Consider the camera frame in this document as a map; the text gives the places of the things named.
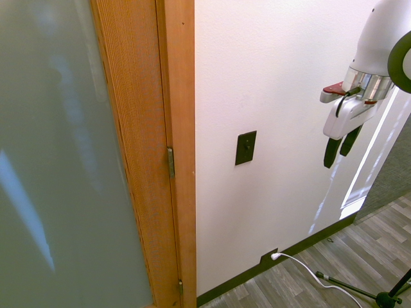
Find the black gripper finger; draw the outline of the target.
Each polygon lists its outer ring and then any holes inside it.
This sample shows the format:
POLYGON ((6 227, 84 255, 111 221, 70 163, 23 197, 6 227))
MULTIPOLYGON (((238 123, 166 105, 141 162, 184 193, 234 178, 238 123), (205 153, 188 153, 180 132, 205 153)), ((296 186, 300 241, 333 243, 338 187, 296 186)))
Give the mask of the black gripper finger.
POLYGON ((329 169, 333 165, 335 158, 337 156, 339 147, 340 147, 340 139, 338 140, 332 139, 332 138, 328 139, 328 143, 327 143, 326 150, 324 153, 324 160, 323 160, 324 167, 329 169))
POLYGON ((360 125, 359 127, 355 128, 353 131, 349 132, 346 135, 346 138, 344 139, 344 142, 341 146, 340 149, 340 154, 344 157, 346 157, 349 152, 351 151, 351 148, 354 145, 354 142, 356 141, 360 131, 362 129, 362 125, 360 125))

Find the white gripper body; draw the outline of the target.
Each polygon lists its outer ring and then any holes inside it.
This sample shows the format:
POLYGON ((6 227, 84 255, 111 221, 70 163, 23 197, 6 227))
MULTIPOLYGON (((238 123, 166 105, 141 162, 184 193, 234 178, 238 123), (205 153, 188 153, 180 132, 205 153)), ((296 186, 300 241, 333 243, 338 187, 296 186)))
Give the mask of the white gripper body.
POLYGON ((363 125, 378 111, 378 102, 366 104, 365 101, 350 98, 344 100, 337 117, 339 103, 340 100, 333 105, 323 128, 323 134, 334 140, 341 139, 363 125))

